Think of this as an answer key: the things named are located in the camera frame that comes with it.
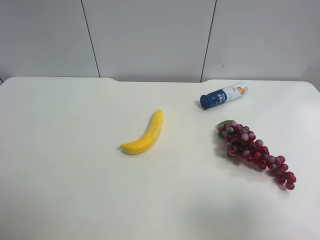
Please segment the bunch of grapes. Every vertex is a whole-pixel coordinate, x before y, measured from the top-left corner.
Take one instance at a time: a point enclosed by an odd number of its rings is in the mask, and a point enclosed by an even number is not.
[[[232,120],[229,124],[219,127],[218,132],[226,141],[229,157],[243,157],[261,170],[268,167],[276,175],[275,180],[278,184],[285,184],[288,190],[295,188],[294,183],[297,179],[293,172],[287,171],[289,167],[285,164],[285,157],[270,155],[268,147],[264,146],[262,140],[256,140],[255,133],[248,126],[237,124]]]

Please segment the bottle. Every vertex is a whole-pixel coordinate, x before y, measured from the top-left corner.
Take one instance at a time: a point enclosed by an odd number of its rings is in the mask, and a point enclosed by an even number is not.
[[[225,104],[232,100],[245,96],[248,92],[248,87],[245,82],[238,82],[231,86],[227,86],[220,90],[211,92],[200,97],[200,103],[204,110]]]

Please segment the yellow banana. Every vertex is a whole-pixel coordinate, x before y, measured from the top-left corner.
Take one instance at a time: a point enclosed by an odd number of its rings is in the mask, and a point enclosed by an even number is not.
[[[157,110],[153,115],[148,131],[139,140],[121,144],[120,148],[130,155],[141,154],[147,151],[158,139],[163,121],[163,112],[161,110]]]

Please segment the white table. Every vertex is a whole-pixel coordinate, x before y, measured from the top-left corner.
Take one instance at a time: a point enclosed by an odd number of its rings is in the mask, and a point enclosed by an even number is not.
[[[319,239],[320,93],[306,82],[246,81],[245,97],[200,108],[202,94],[236,82],[8,79],[0,87],[0,239]],[[118,150],[157,109],[156,145],[134,156]],[[294,190],[226,157],[214,126],[228,119],[286,157]]]

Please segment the white wall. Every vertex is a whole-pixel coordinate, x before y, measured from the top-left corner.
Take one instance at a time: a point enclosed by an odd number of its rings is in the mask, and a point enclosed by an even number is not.
[[[0,78],[98,77],[80,0],[2,0]]]
[[[101,77],[199,82],[215,0],[83,0]]]
[[[217,0],[202,81],[302,80],[320,89],[319,0]]]

